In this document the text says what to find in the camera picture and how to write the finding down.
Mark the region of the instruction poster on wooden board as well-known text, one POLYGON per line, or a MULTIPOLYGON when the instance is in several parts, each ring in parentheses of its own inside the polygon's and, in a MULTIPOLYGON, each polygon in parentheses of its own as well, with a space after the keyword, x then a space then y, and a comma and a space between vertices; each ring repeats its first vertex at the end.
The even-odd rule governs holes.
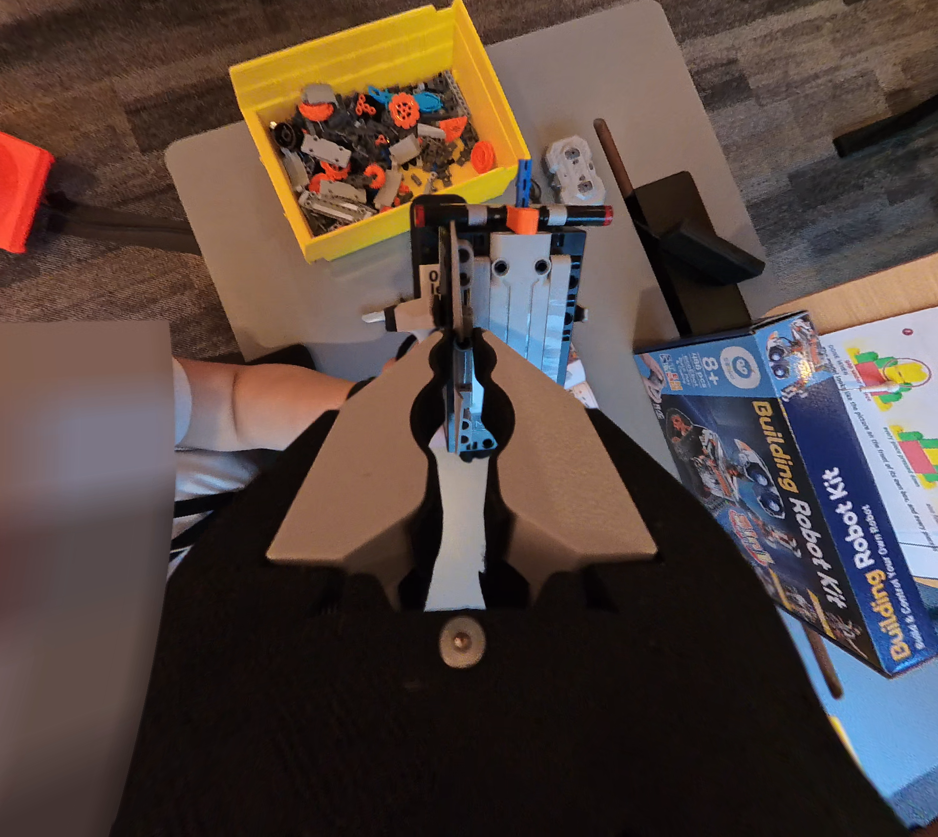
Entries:
POLYGON ((937 255, 768 310, 806 310, 831 349, 841 395, 908 568, 937 577, 937 255))

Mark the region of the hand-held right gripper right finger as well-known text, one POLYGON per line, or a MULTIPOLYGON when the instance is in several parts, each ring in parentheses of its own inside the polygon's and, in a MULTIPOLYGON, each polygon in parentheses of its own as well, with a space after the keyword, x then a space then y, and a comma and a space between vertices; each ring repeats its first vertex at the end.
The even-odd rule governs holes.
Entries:
POLYGON ((652 560, 658 548, 587 409, 490 331, 479 333, 488 468, 487 607, 526 607, 556 573, 652 560))

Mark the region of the grey building block robot model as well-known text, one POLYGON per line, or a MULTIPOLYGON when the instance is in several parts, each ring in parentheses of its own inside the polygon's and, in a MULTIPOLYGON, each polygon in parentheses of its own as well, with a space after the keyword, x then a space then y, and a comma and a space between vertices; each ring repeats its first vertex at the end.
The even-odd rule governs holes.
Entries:
POLYGON ((497 449, 483 421, 475 331, 490 331, 558 384, 566 379, 585 231, 611 224, 611 205, 468 204, 459 227, 470 247, 470 351, 454 355, 445 388, 448 450, 464 461, 497 449))

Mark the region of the blue robot kit box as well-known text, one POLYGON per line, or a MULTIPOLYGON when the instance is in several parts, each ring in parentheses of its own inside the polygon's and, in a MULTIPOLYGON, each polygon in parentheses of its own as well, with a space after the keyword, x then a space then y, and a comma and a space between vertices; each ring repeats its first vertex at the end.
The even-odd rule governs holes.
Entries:
POLYGON ((776 605, 885 677, 936 659, 936 620, 807 312, 634 359, 680 480, 776 605))

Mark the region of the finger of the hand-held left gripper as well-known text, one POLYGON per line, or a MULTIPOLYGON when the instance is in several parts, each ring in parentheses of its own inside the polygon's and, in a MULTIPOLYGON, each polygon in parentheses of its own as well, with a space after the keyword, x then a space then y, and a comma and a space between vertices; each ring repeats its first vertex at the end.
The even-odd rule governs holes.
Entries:
POLYGON ((413 335, 415 338, 427 338, 438 330, 429 300, 400 302, 363 314, 361 318, 366 324, 381 323, 389 333, 413 335))

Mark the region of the grey toy remote control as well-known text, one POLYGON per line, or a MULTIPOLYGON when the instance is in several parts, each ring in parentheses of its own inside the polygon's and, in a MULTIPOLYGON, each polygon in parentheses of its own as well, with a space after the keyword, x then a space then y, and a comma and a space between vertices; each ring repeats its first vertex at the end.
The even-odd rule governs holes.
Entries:
POLYGON ((558 203, 569 206, 604 204, 606 188, 584 138, 572 135, 555 140, 544 154, 544 164, 558 203))

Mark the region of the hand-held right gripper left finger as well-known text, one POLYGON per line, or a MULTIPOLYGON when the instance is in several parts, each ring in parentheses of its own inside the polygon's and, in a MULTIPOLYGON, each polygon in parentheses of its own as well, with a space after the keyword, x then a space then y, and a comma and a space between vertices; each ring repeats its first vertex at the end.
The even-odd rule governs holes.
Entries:
POLYGON ((368 574, 401 606, 399 586, 415 566, 408 524, 428 480, 411 413, 443 341, 432 333, 343 404, 266 551, 271 563, 368 574))

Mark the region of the orange plastic object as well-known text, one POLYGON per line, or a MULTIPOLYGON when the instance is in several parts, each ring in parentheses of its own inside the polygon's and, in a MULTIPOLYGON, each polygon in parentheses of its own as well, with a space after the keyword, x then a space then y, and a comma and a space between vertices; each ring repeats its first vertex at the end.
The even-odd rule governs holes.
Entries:
POLYGON ((44 195, 54 155, 1 133, 1 248, 23 254, 44 195))

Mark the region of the pile of building block parts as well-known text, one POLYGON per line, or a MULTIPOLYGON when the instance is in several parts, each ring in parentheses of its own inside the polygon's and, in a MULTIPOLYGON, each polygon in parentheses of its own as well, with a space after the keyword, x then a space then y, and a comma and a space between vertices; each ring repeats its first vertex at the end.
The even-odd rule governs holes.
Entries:
POLYGON ((267 131, 314 237, 450 188, 457 170, 496 164, 450 70, 346 95, 311 84, 267 131))

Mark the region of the grey desk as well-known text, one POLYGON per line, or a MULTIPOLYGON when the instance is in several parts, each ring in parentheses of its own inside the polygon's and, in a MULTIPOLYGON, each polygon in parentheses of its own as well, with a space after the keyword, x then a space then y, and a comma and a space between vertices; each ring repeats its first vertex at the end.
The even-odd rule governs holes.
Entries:
MULTIPOLYGON (((588 320, 573 343, 599 407, 675 474, 632 351, 677 331, 594 120, 607 122, 634 185, 690 172, 715 230, 769 260, 681 48, 661 5, 639 0, 487 51, 535 160, 571 133, 594 150, 616 213, 587 238, 579 301, 588 320)), ((408 236, 308 263, 244 122, 177 140, 165 161, 243 357, 302 343, 326 374, 374 375, 403 336, 361 316, 412 296, 408 236)))

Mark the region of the yellow parts bin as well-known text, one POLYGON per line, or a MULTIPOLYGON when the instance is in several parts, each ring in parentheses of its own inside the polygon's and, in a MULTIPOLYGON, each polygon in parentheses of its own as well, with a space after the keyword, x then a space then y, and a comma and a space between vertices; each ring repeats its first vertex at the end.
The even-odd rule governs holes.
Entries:
POLYGON ((335 260, 404 233, 409 206, 315 237, 274 147, 270 123, 287 120, 309 83, 328 83, 346 95, 367 83, 384 88, 443 71, 452 73, 479 139, 494 151, 490 170, 456 172, 447 193, 482 203, 513 191, 518 163, 531 153, 462 0, 442 9, 422 6, 230 68, 236 101, 306 261, 335 260))

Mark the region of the person's left forearm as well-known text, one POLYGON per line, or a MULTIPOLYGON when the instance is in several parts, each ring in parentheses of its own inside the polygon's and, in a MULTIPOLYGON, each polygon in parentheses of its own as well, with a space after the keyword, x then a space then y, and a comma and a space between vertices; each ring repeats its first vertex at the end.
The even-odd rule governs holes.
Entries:
POLYGON ((353 383, 293 365, 173 359, 175 446, 215 452, 282 451, 353 383))

